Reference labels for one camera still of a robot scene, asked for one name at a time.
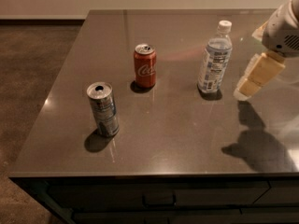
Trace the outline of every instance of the floor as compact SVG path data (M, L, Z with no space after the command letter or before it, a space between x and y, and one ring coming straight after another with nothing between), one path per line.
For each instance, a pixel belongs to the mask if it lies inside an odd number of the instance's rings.
M0 25L0 224L61 224L7 175L80 25Z

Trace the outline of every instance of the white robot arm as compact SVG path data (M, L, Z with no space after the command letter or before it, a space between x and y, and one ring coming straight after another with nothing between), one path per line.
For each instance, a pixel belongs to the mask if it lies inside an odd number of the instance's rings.
M262 26L260 38L268 51L250 60L234 92L237 100L248 100L278 75L285 59L299 57L299 0L288 0L277 9Z

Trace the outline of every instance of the soda can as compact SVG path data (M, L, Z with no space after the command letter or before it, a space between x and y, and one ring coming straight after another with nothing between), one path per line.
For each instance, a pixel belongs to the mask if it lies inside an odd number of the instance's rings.
M106 82L93 83L87 89L98 133L111 137L119 131L112 86Z
M151 88L156 84L156 51L152 45L143 43L135 47L135 84L140 88Z

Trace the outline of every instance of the water bottle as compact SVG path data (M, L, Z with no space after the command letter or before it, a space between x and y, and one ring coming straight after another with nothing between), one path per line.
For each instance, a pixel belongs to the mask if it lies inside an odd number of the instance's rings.
M203 93L217 92L232 52L229 37L232 23L220 21L217 33L209 39L200 64L197 86Z

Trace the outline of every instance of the red soda can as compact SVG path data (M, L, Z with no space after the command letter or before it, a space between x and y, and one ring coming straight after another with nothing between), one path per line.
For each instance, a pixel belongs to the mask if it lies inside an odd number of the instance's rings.
M135 47L135 84L140 88L151 88L156 84L156 52L152 45L143 43Z

